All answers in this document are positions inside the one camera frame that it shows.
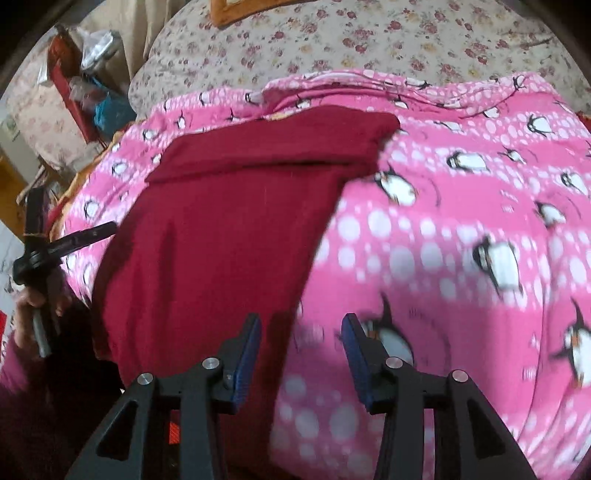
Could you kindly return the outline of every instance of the silver bolt head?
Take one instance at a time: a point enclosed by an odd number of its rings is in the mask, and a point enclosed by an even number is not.
[[[205,370],[213,370],[214,368],[217,368],[220,366],[220,360],[218,360],[214,356],[210,356],[210,357],[206,358],[201,363],[201,365]]]
[[[400,368],[404,365],[404,362],[397,356],[389,356],[386,359],[386,367],[388,368]]]
[[[150,385],[154,381],[154,376],[149,373],[141,374],[138,377],[138,383],[140,385]]]
[[[456,382],[464,383],[464,382],[468,381],[468,374],[466,372],[464,372],[464,370],[454,370],[452,372],[452,378]]]

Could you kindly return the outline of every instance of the human hand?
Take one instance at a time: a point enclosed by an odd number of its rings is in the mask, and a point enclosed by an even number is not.
[[[35,309],[45,305],[46,301],[41,293],[31,287],[26,287],[19,292],[15,299],[14,342],[31,358],[39,356],[39,347],[33,330],[33,314]],[[61,317],[71,303],[72,300],[69,297],[60,296],[55,305],[56,315]]]

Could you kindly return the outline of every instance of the dark red cloth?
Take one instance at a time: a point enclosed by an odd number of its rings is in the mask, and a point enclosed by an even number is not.
[[[185,371],[261,316],[248,401],[224,420],[234,465],[279,478],[267,444],[293,313],[343,186],[399,127],[320,106],[178,138],[111,240],[93,305],[125,383]]]

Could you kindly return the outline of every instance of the penguin print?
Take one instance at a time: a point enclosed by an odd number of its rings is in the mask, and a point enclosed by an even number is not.
[[[244,101],[251,105],[260,105],[262,103],[261,94],[260,92],[246,92],[244,94]]]
[[[565,215],[550,203],[534,202],[537,208],[537,215],[542,219],[546,228],[558,223],[566,223]]]
[[[486,236],[472,250],[472,258],[491,279],[499,296],[503,291],[523,292],[515,246],[511,242],[491,242],[491,237]]]
[[[488,170],[484,158],[478,153],[456,151],[453,155],[447,158],[446,163],[450,168],[456,168],[468,172]]]
[[[396,100],[392,100],[392,103],[394,104],[394,106],[397,106],[398,108],[404,108],[405,110],[408,110],[407,103],[402,100],[400,95],[398,95],[398,98]]]
[[[589,196],[589,189],[585,185],[581,175],[578,173],[566,173],[564,171],[560,174],[560,181],[565,187],[575,189],[577,192],[582,193],[586,197]]]
[[[201,106],[206,106],[209,103],[209,92],[199,93],[199,103]]]
[[[530,118],[527,121],[527,130],[529,130],[533,134],[543,135],[544,137],[552,133],[550,124],[544,116],[530,115]]]
[[[99,211],[99,204],[94,200],[88,200],[84,204],[84,216],[87,220],[93,219]]]
[[[520,90],[524,87],[525,82],[525,75],[518,75],[517,77],[513,77],[513,87],[515,90]]]
[[[392,167],[389,171],[376,173],[374,180],[396,205],[411,207],[417,201],[416,189],[406,179],[396,175]]]
[[[526,165],[525,160],[523,159],[523,157],[521,156],[521,154],[517,150],[513,150],[511,148],[505,147],[505,151],[499,152],[499,155],[506,156],[512,162],[523,163],[523,165]]]
[[[388,352],[389,356],[397,356],[406,363],[414,365],[413,348],[404,334],[394,325],[390,303],[385,294],[382,296],[382,316],[379,319],[362,321],[365,335],[377,339]]]
[[[181,116],[177,118],[174,124],[177,126],[179,130],[185,130],[185,128],[187,128],[187,119],[184,117],[184,114],[182,112]]]
[[[579,388],[591,385],[591,330],[584,323],[579,304],[574,305],[575,321],[564,331],[562,350],[553,358],[567,358],[573,371],[574,381]]]
[[[425,88],[431,86],[431,84],[425,82],[424,80],[417,80],[412,77],[408,77],[404,83],[407,87],[416,87],[419,90],[424,90]]]
[[[153,140],[157,136],[158,136],[158,132],[156,132],[154,130],[148,129],[148,130],[142,131],[142,137],[143,137],[144,141],[146,141],[146,142]]]
[[[114,177],[120,177],[121,175],[123,175],[125,173],[126,170],[127,170],[127,163],[124,161],[118,161],[118,162],[115,162],[113,164],[113,166],[111,167],[111,174]]]
[[[493,108],[489,108],[488,110],[484,110],[482,112],[482,115],[484,115],[487,118],[499,118],[501,116],[501,113],[499,112],[499,109],[494,106]]]
[[[307,99],[307,98],[300,98],[300,96],[297,96],[297,102],[295,103],[295,107],[298,110],[303,110],[305,108],[310,108],[312,106],[312,102]]]
[[[556,105],[558,105],[562,110],[564,110],[567,113],[570,113],[571,115],[574,115],[573,111],[567,107],[565,104],[563,104],[562,102],[554,102]]]
[[[449,130],[451,130],[452,132],[454,132],[456,134],[462,131],[462,126],[457,122],[434,121],[433,123],[436,125],[443,125],[444,127],[448,127]]]

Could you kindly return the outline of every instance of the floral bedsheet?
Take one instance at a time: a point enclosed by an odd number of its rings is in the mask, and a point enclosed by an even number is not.
[[[218,30],[193,0],[162,30],[129,90],[145,117],[168,98],[218,86],[340,68],[374,69],[434,85],[538,72],[575,110],[589,84],[541,21],[496,0],[319,0],[279,7]]]

